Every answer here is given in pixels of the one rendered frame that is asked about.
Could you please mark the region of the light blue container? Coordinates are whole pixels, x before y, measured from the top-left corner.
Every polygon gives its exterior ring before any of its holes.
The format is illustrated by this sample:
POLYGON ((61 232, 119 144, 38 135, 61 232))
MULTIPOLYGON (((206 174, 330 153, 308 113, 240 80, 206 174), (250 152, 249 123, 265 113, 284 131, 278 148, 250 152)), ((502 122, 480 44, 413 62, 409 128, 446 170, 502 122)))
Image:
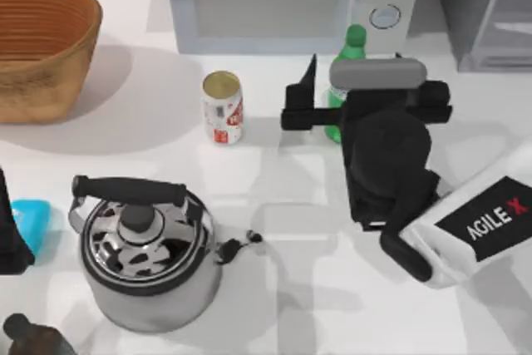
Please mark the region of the light blue container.
POLYGON ((17 230, 38 259, 51 219, 52 207, 40 199, 19 199, 11 202, 12 214, 17 230))

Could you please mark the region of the red and white can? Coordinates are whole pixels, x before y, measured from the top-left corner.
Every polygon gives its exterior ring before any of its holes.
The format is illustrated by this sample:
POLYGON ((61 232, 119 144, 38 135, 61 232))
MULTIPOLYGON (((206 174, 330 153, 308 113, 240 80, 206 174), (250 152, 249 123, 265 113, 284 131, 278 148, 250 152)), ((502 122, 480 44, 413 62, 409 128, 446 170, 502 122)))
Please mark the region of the red and white can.
POLYGON ((213 71, 202 84, 204 128, 217 144, 235 144, 243 135, 244 99, 238 77, 230 71, 213 71))

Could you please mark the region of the pale grey rounded box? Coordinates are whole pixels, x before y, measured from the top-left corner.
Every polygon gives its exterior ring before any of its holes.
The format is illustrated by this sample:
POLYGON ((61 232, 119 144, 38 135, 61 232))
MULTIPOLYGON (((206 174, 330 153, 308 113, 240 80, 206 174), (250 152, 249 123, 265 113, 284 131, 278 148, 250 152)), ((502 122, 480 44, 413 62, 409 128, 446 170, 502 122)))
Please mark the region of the pale grey rounded box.
POLYGON ((337 89, 412 89, 427 78, 426 66, 415 58, 338 60, 329 69, 329 81, 337 89))

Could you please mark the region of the microwave oven door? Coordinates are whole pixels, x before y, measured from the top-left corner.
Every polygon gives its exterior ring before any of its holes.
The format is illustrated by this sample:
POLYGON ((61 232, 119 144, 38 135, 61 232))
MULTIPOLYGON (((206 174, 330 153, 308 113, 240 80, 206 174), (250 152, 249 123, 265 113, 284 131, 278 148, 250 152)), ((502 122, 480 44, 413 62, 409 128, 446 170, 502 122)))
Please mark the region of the microwave oven door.
POLYGON ((352 0, 170 0, 184 54, 334 53, 352 0))

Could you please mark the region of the dark brown bottle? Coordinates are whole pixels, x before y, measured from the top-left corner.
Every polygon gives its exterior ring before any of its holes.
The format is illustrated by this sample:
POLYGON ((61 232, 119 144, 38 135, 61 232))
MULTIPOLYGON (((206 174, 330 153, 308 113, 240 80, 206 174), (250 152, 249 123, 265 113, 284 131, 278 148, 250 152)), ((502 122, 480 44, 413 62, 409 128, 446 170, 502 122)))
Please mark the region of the dark brown bottle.
POLYGON ((9 315, 2 329, 12 340, 7 355, 78 355, 57 328, 33 323, 23 313, 9 315))

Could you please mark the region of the green bottle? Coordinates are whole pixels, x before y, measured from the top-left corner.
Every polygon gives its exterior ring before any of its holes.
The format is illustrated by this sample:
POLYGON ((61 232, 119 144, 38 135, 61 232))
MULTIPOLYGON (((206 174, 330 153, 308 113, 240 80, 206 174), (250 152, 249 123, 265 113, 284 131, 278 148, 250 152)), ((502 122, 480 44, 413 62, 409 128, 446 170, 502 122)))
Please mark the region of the green bottle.
MULTIPOLYGON (((344 44, 338 55, 333 59, 338 60, 360 60, 366 58, 367 31, 360 24, 351 24, 346 31, 344 44)), ((327 90, 327 105, 329 108, 339 108, 345 98, 347 91, 330 86, 327 90)), ((341 132, 337 126, 326 126, 325 134, 335 143, 341 142, 341 132)))

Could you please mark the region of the round microwave knob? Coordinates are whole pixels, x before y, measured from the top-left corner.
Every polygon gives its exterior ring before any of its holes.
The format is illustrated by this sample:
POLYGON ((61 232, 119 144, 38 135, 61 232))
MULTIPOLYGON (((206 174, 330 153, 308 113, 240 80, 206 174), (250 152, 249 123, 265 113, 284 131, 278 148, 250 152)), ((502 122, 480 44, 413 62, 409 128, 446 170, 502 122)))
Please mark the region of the round microwave knob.
POLYGON ((377 7, 370 13, 369 21, 379 30, 393 28, 401 21, 401 10, 392 4, 377 7))

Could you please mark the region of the brown wicker basket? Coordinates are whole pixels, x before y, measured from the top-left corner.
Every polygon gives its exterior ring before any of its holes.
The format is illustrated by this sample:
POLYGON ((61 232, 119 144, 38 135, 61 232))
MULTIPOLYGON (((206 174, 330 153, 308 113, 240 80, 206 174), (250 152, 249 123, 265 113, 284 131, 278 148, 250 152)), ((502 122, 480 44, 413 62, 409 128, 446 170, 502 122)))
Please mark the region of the brown wicker basket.
POLYGON ((0 124, 46 124, 68 115, 102 18, 98 0, 0 0, 0 124))

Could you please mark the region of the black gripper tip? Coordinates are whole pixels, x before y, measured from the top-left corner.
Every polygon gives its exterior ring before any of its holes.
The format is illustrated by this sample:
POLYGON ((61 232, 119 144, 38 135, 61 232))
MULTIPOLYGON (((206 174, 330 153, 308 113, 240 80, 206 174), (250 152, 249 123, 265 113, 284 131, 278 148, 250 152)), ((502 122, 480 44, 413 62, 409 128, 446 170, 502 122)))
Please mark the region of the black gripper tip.
POLYGON ((0 276, 23 274, 34 263, 35 256, 16 226, 5 175, 0 167, 0 276))

